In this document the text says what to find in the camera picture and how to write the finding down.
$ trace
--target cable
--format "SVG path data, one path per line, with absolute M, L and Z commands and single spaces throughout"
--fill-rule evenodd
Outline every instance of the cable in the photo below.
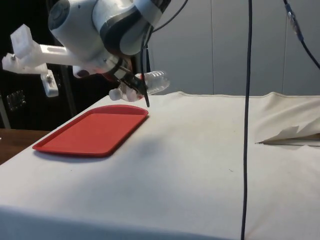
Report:
M 245 86 L 245 107 L 244 107 L 244 140 L 243 140 L 243 209 L 241 223 L 241 240 L 245 240 L 247 203 L 248 203 L 248 126 L 249 126 L 249 96 L 251 81 L 251 49 L 252 49 L 252 0 L 249 5 L 249 34 L 248 50 L 246 60 L 246 86 Z
M 167 26 L 169 23 L 171 23 L 171 21 L 172 21 L 173 19 L 175 19 L 176 16 L 178 16 L 179 13 L 185 8 L 185 6 L 187 5 L 188 1 L 189 1 L 189 0 L 185 0 L 184 3 L 182 4 L 182 6 L 180 7 L 180 9 L 179 9 L 166 23 L 164 23 L 164 24 L 161 25 L 160 27 L 157 27 L 155 30 L 153 30 L 152 33 L 155 33 L 155 32 L 157 32 L 157 31 L 159 31 L 160 29 L 163 29 L 165 26 Z
M 144 98 L 145 98 L 145 103 L 146 106 L 149 108 L 150 107 L 150 101 L 149 101 L 149 96 L 147 92 L 147 85 L 146 85 L 146 79 L 145 79 L 145 71 L 144 71 L 144 49 L 145 49 L 145 42 L 148 34 L 148 29 L 149 25 L 145 27 L 145 31 L 142 37 L 142 42 L 141 42 L 141 49 L 140 49 L 140 71 L 141 71 L 141 80 L 142 84 L 144 87 Z
M 306 51 L 306 53 L 309 55 L 309 57 L 311 58 L 311 60 L 314 62 L 314 64 L 318 67 L 318 69 L 320 70 L 320 64 L 319 62 L 316 60 L 316 58 L 312 55 L 312 53 L 310 52 L 309 48 L 307 47 L 305 40 L 304 40 L 304 36 L 301 32 L 297 17 L 294 13 L 294 11 L 292 10 L 290 4 L 288 3 L 287 0 L 283 0 L 284 5 L 285 5 L 285 9 L 287 12 L 287 16 L 290 20 L 290 23 L 292 25 L 293 31 L 295 32 L 295 34 L 297 35 L 299 41 L 301 42 L 304 50 Z
M 320 70 L 320 64 L 319 62 L 316 60 L 316 58 L 312 55 L 312 53 L 310 52 L 309 48 L 307 47 L 305 41 L 301 41 L 301 44 L 304 48 L 304 50 L 306 51 L 306 53 L 309 55 L 309 57 L 312 59 L 312 61 L 314 62 L 314 64 L 318 67 L 318 69 Z

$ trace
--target white wall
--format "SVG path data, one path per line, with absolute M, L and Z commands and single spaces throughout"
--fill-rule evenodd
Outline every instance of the white wall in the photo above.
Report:
M 184 0 L 172 0 L 159 24 Z M 320 61 L 319 0 L 289 0 L 305 42 Z M 150 40 L 152 70 L 168 72 L 166 91 L 243 95 L 248 41 L 247 0 L 189 0 Z M 320 95 L 320 71 L 287 21 L 282 0 L 253 0 L 252 95 Z

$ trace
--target white fabric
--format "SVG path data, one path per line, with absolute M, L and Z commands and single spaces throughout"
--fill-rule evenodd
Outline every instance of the white fabric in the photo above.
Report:
M 261 101 L 255 122 L 256 143 L 319 147 L 320 96 L 271 93 Z
M 250 116 L 272 97 L 251 98 Z M 0 166 L 0 239 L 238 240 L 244 98 L 173 93 L 150 103 L 149 119 L 112 157 L 29 147 Z M 319 239 L 319 155 L 255 144 L 250 132 L 247 239 Z

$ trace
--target table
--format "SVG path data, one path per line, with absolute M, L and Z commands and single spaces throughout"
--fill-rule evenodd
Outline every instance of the table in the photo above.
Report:
M 246 239 L 319 239 L 320 149 L 253 140 L 273 97 L 250 99 Z M 125 103 L 145 108 L 106 97 L 90 109 Z M 0 239 L 240 239 L 244 103 L 151 96 L 149 118 L 111 157 L 28 147 L 0 166 Z
M 0 165 L 20 153 L 49 131 L 16 130 L 0 128 Z

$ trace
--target tray rim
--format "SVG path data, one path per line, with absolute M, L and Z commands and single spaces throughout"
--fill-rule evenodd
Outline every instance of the tray rim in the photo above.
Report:
M 79 152 L 62 152 L 59 150 L 49 150 L 43 147 L 45 144 L 56 138 L 61 133 L 65 132 L 87 116 L 91 114 L 120 114 L 120 115 L 137 115 L 137 116 L 144 116 L 137 124 L 130 130 L 130 132 L 125 135 L 115 146 L 108 151 L 100 152 L 100 153 L 79 153 Z M 108 155 L 113 154 L 119 146 L 121 146 L 136 130 L 139 128 L 148 118 L 149 112 L 146 109 L 143 109 L 141 107 L 137 106 L 131 106 L 131 105 L 125 105 L 125 104 L 119 104 L 119 105 L 107 105 L 107 106 L 100 106 L 93 109 L 90 109 L 83 114 L 75 117 L 73 120 L 68 122 L 66 125 L 60 127 L 59 129 L 50 132 L 47 136 L 44 137 L 44 139 L 40 140 L 36 144 L 32 146 L 32 149 L 41 152 L 41 153 L 48 153 L 48 154 L 59 154 L 59 155 L 65 155 L 65 156 L 78 156 L 78 157 L 106 157 Z

